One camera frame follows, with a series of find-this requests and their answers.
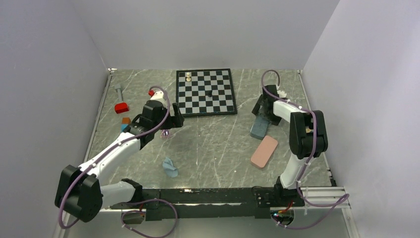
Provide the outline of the grey glasses case green lining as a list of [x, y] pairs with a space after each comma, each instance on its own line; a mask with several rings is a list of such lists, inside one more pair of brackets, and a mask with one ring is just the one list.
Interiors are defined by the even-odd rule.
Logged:
[[250, 136], [255, 139], [263, 140], [266, 135], [269, 124], [270, 121], [267, 120], [264, 116], [256, 116], [254, 124], [250, 129]]

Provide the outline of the pink glasses case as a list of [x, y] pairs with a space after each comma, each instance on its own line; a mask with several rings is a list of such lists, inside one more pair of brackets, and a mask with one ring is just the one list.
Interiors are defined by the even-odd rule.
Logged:
[[273, 155], [278, 141], [271, 136], [265, 136], [251, 156], [250, 162], [259, 169], [263, 169]]

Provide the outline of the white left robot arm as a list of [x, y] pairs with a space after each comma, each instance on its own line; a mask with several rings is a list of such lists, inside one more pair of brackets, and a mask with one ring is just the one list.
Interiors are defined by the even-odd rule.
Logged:
[[77, 167], [68, 165], [62, 170], [55, 206], [85, 223], [107, 206], [125, 203], [129, 208], [138, 207], [144, 200], [142, 185], [127, 178], [111, 185], [101, 182], [151, 142], [158, 130], [180, 128], [183, 122], [177, 103], [169, 107], [159, 100], [148, 100], [142, 113], [102, 152]]

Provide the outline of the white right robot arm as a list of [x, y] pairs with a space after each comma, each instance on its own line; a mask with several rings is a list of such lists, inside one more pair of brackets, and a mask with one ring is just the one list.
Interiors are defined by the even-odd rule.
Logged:
[[279, 177], [282, 187], [273, 193], [274, 202], [285, 206], [292, 200], [291, 190], [298, 187], [306, 167], [327, 150], [328, 138], [322, 111], [302, 108], [281, 97], [281, 93], [274, 84], [263, 86], [252, 113], [272, 125], [279, 125], [282, 120], [289, 123], [291, 157]]

